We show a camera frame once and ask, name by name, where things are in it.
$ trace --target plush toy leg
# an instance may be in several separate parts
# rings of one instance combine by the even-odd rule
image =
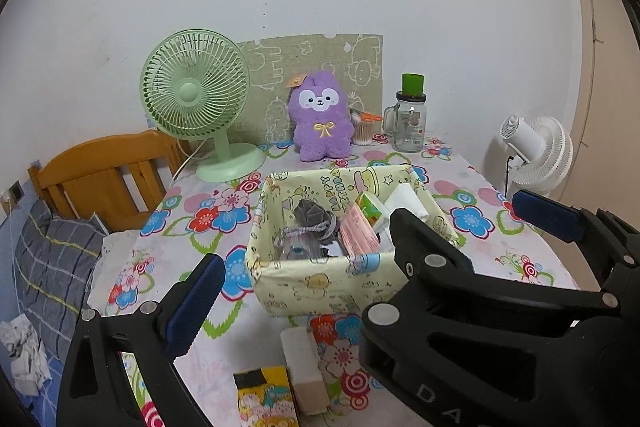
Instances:
[[[324,147],[319,143],[309,143],[300,146],[300,160],[303,162],[317,162],[324,158]]]
[[[326,149],[329,158],[348,158],[351,155],[351,143],[349,140],[341,140],[329,145]]]

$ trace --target green fan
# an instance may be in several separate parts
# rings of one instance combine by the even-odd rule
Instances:
[[[229,143],[227,128],[249,95],[249,68],[240,48],[208,30],[185,30],[158,45],[140,75],[140,98],[158,129],[180,140],[213,138],[196,176],[228,182],[255,171],[264,154],[255,145]]]

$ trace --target fan stand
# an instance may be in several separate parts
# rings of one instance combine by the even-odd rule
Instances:
[[[224,183],[251,174],[264,162],[264,153],[250,143],[229,143],[224,130],[213,135],[215,149],[198,161],[196,176],[207,183]]]

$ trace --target yellow bow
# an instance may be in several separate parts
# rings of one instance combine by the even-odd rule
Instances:
[[[327,123],[316,123],[314,126],[314,129],[316,131],[322,131],[320,133],[320,137],[324,136],[325,134],[327,136],[331,136],[331,133],[329,132],[329,129],[333,129],[335,127],[334,122],[327,122]]]

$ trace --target gray plaid pillow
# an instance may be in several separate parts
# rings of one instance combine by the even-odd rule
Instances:
[[[53,216],[42,200],[31,207],[20,233],[14,260],[20,312],[62,362],[104,236],[84,219]]]

